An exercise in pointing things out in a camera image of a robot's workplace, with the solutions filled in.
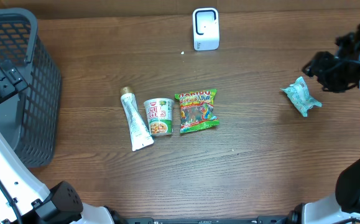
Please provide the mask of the mint green wipes packet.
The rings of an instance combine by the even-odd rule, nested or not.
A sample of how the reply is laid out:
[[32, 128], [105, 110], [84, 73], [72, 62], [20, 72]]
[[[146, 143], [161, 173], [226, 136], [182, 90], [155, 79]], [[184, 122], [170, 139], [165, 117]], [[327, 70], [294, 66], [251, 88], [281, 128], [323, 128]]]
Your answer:
[[303, 117], [308, 116], [308, 110], [314, 106], [322, 107], [322, 103], [314, 99], [309, 93], [307, 84], [303, 77], [298, 77], [293, 84], [281, 89], [292, 102], [294, 107], [300, 112]]

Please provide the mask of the colourful gummy candy bag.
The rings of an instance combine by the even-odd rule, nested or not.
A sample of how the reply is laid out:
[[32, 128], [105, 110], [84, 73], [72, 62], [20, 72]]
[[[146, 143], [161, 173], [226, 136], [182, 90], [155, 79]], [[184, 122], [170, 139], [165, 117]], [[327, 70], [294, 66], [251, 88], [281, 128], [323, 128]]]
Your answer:
[[219, 125], [213, 114], [217, 89], [175, 94], [180, 104], [180, 133], [191, 133]]

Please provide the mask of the white tube gold cap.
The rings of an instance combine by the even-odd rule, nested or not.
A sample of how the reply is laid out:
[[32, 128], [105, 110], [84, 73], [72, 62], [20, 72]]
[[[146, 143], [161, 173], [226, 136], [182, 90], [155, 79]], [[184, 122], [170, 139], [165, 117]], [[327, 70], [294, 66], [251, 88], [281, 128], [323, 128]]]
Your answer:
[[129, 86], [121, 88], [121, 103], [126, 114], [127, 123], [131, 137], [132, 151], [138, 151], [144, 147], [150, 146], [154, 140], [142, 119], [138, 107], [136, 96]]

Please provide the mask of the instant noodle cup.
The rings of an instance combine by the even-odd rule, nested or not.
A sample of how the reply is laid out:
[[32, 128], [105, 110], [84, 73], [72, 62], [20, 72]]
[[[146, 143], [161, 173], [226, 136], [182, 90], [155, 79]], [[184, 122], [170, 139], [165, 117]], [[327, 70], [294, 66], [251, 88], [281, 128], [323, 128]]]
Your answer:
[[172, 134], [173, 100], [154, 98], [144, 102], [149, 131], [152, 136]]

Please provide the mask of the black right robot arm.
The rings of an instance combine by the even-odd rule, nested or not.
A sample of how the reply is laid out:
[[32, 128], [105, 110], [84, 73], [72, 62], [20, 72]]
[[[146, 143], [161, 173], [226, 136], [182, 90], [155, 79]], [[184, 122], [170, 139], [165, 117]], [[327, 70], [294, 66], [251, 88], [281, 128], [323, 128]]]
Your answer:
[[[323, 91], [342, 93], [360, 89], [360, 24], [335, 41], [338, 51], [317, 52], [302, 68], [316, 77]], [[360, 159], [351, 164], [336, 181], [333, 194], [316, 202], [297, 205], [280, 223], [360, 223]]]

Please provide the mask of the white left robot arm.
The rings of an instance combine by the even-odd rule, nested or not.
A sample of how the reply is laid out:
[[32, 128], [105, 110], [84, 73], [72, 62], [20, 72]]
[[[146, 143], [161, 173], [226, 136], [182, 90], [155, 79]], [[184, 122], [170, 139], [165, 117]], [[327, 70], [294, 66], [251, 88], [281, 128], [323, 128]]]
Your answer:
[[[0, 63], [0, 103], [27, 88], [9, 60]], [[52, 189], [37, 179], [18, 158], [0, 132], [1, 223], [126, 223], [108, 207], [83, 203], [65, 181]]]

